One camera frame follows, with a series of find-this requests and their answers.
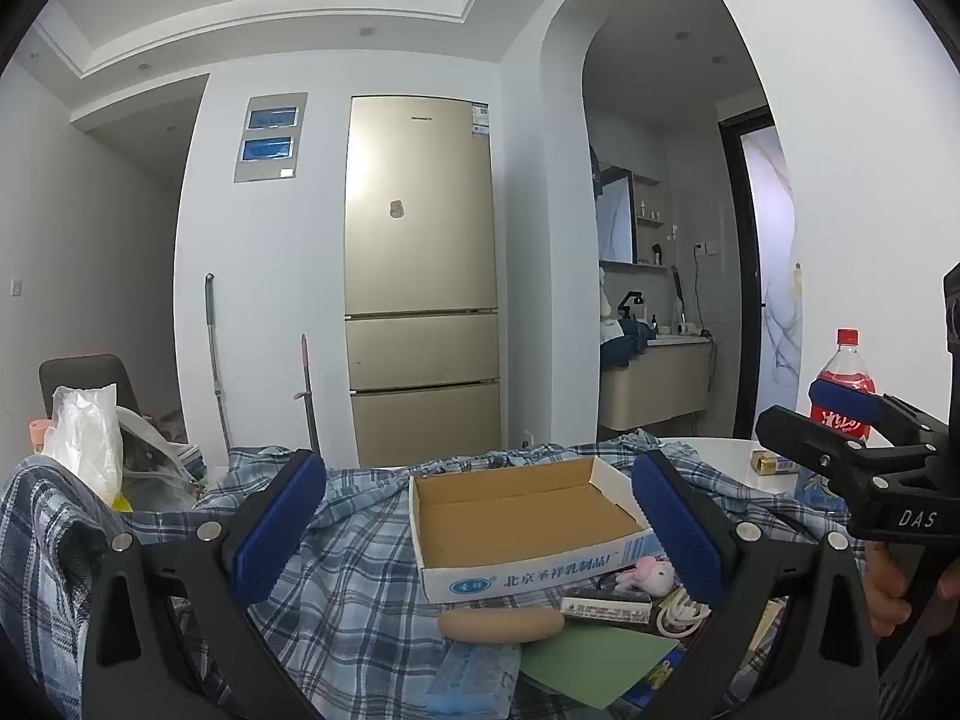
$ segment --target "refrigerator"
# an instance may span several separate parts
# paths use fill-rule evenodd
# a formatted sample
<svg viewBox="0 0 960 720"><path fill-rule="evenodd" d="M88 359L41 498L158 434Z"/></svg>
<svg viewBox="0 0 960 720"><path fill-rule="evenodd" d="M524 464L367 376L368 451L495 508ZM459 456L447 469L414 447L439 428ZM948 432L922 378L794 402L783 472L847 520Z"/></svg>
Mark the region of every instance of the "refrigerator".
<svg viewBox="0 0 960 720"><path fill-rule="evenodd" d="M354 98L344 238L360 466L501 447L487 108Z"/></svg>

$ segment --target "blue cloth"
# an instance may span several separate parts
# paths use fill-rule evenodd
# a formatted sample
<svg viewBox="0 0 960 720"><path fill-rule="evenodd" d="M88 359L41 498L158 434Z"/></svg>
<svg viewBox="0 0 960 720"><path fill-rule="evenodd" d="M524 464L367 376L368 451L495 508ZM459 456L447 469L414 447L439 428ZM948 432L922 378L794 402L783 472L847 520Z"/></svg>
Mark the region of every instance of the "blue cloth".
<svg viewBox="0 0 960 720"><path fill-rule="evenodd" d="M630 360L643 354L648 341L656 338L656 333L645 322L635 319L621 319L623 335L600 344L600 370L624 368Z"/></svg>
<svg viewBox="0 0 960 720"><path fill-rule="evenodd" d="M419 586L406 491L411 474L468 473L582 456L597 456L628 471L635 455L655 446L731 518L755 522L774 538L808 541L843 531L839 519L746 488L699 461L689 446L661 443L644 432L598 445L544 445L414 469L331 469L323 504L270 597L250 608L251 619L329 720L425 717L424 693L448 645L437 629L441 608L427 602ZM66 718L80 717L91 581L109 540L121 531L145 543L185 538L210 514L230 514L247 495L265 488L289 454L278 447L232 450L229 474L195 509L165 514L112 512L76 477L42 457L16 468L0 498L0 623L30 674ZM862 557L862 545L854 546ZM556 607L562 595L563 589L554 587L474 603ZM205 687L229 704L229 692L209 660L189 604L181 604L178 615ZM747 695L764 652L761 648L741 670L728 693L730 702ZM615 717L637 712L626 702L608 710ZM517 685L514 718L597 716L562 696Z"/></svg>

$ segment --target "plush toy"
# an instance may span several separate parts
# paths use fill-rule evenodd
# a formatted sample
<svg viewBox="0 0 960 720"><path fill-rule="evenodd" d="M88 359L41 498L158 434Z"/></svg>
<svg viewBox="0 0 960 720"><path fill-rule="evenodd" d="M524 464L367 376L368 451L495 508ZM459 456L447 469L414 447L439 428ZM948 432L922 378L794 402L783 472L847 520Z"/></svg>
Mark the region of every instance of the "plush toy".
<svg viewBox="0 0 960 720"><path fill-rule="evenodd" d="M655 557L641 557L629 571L616 575L617 590L640 589L654 598L662 598L673 589L673 566Z"/></svg>

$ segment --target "green card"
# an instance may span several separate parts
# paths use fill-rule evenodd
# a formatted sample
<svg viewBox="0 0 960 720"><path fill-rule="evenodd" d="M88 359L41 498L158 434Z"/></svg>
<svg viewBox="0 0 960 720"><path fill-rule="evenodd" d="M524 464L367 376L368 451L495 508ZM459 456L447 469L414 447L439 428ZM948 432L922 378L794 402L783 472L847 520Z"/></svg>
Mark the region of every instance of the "green card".
<svg viewBox="0 0 960 720"><path fill-rule="evenodd" d="M676 644L637 631L568 622L560 635L523 648L520 671L581 704L606 709Z"/></svg>

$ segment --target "coca-cola bottle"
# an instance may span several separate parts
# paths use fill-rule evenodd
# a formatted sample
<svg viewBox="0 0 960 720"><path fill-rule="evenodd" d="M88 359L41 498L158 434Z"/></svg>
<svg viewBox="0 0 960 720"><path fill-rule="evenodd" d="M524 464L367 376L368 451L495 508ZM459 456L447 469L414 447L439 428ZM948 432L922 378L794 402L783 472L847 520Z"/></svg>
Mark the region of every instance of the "coca-cola bottle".
<svg viewBox="0 0 960 720"><path fill-rule="evenodd" d="M867 372L867 365L863 362L863 355L857 345L860 341L860 333L851 329L837 330L837 351L830 362L820 371L819 379L826 379L829 382L837 382L851 389L865 389L867 392L876 392L874 380L870 378ZM813 406L810 409L810 418L815 422L832 427L846 433L854 439L866 440L870 436L870 425L857 422L841 413L828 412L819 406Z"/></svg>
<svg viewBox="0 0 960 720"><path fill-rule="evenodd" d="M867 365L863 362L863 356L857 348L858 341L859 333L856 330L847 328L837 330L836 354L820 371L818 378L837 382L852 389L876 392L874 380L870 378ZM829 412L819 406L811 407L810 418L846 433L852 439L866 440L870 435L870 425L857 422L841 413ZM830 490L827 480L809 469L800 469L794 497L800 503L812 506L814 509L825 509L828 512L843 512L847 507L843 498L834 495Z"/></svg>

